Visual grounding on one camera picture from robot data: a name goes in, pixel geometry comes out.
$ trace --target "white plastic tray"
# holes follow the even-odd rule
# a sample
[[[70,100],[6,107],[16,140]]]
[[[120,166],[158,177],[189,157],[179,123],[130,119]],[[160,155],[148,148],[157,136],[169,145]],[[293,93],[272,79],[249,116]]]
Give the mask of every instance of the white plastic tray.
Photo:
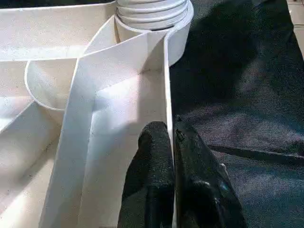
[[[160,120],[172,134],[169,66],[185,48],[188,6],[160,31],[125,26],[115,2],[0,10],[13,34],[0,38],[1,228],[116,226],[141,129]]]

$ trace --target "white ribbed cylinder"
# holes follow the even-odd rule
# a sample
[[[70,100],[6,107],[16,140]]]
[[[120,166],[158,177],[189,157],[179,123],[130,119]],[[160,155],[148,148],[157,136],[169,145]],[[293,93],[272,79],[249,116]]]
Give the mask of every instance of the white ribbed cylinder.
[[[117,15],[123,23],[135,29],[166,29],[187,15],[188,1],[117,0]]]

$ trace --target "white plastic divider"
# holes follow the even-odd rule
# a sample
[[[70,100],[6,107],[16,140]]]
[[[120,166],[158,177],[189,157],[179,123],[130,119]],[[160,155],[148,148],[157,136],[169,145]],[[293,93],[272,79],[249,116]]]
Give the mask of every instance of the white plastic divider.
[[[34,100],[59,124],[69,96],[76,59],[29,61],[25,85]]]
[[[40,227],[116,226],[138,134],[167,121],[162,64],[148,63],[163,37],[152,47],[153,35],[80,58]]]
[[[115,1],[0,9],[0,61],[77,58],[115,11]]]

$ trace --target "white plastic panel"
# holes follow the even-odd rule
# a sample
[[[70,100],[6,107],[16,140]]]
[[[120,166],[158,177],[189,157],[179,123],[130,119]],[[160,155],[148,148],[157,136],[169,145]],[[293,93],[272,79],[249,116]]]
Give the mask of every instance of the white plastic panel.
[[[116,3],[0,9],[1,60],[75,58],[115,14]]]
[[[116,226],[138,135],[150,121],[167,121],[163,62],[144,67],[150,35],[80,58],[40,227]]]
[[[26,170],[58,137],[59,130],[49,115],[32,102],[0,133],[0,202],[18,187]]]
[[[0,132],[31,102],[24,85],[26,62],[0,62]]]

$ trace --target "dark gray fabric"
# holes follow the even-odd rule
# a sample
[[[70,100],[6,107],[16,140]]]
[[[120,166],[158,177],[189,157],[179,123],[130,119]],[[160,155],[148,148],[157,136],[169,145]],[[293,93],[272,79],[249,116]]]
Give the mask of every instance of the dark gray fabric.
[[[173,113],[213,149],[268,155],[216,153],[248,227],[304,227],[304,62],[287,3],[192,3],[186,50],[170,69]]]
[[[215,152],[226,165],[250,228],[302,228],[302,166],[255,161]]]

